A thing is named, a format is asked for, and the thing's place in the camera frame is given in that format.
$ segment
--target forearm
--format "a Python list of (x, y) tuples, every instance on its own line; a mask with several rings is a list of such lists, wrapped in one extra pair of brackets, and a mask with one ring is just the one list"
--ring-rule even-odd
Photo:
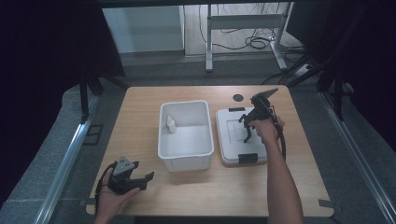
[(271, 223), (303, 223), (303, 208), (288, 165), (274, 139), (264, 140), (268, 157), (268, 212)]

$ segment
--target black curtain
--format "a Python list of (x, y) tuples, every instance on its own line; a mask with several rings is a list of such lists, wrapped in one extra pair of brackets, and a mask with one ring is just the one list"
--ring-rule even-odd
[(80, 76), (124, 76), (96, 2), (0, 3), (1, 204), (50, 131)]
[(343, 61), (352, 103), (396, 150), (396, 14), (393, 1), (372, 1)]

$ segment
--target gray floor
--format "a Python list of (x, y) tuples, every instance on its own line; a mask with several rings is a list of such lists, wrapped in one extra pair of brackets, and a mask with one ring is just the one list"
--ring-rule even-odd
[[(272, 54), (216, 56), (213, 73), (205, 72), (202, 57), (180, 57), (170, 53), (144, 55), (138, 59), (121, 55), (129, 86), (170, 85), (260, 85), (279, 72)], [(280, 77), (266, 84), (277, 84)], [(345, 142), (330, 119), (315, 89), (318, 77), (290, 89), (291, 96), (313, 150), (325, 187), (334, 206), (332, 218), (307, 217), (306, 223), (387, 223), (371, 191), (367, 188)], [(107, 141), (120, 109), (125, 91), (102, 79), (101, 96), (92, 125), (103, 127), (96, 146), (83, 146), (66, 182), (50, 223), (93, 223), (85, 212), (88, 199)], [(79, 119), (78, 87), (64, 94), (64, 104), (48, 138), (43, 143), (18, 186), (0, 211), (0, 223), (32, 223), (46, 196), (51, 180), (73, 137)], [(343, 103), (345, 123), (363, 155), (370, 163), (390, 198), (396, 199), (396, 177), (392, 174), (396, 156), (385, 141), (360, 116), (348, 98)], [(264, 218), (175, 218), (117, 217), (114, 223), (265, 223)]]

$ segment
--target white container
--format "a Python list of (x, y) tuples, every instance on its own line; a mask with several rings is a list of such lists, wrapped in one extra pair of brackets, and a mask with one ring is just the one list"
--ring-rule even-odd
[[(170, 133), (166, 125), (168, 117), (175, 121), (175, 133)], [(173, 102), (161, 106), (158, 156), (170, 172), (207, 169), (213, 151), (206, 101)]]

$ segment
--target human arm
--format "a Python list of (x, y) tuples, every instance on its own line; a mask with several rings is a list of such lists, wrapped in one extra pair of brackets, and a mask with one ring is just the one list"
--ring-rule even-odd
[[(285, 122), (277, 118), (281, 127)], [(278, 134), (271, 119), (253, 120), (257, 134), (265, 144), (268, 158), (267, 201), (272, 224), (304, 223), (303, 207), (288, 165), (278, 144)]]
[(103, 178), (100, 190), (98, 210), (94, 224), (107, 224), (119, 212), (123, 203), (131, 199), (140, 191), (140, 188), (131, 189), (125, 194), (119, 195), (108, 188), (107, 183), (113, 169), (109, 169)]

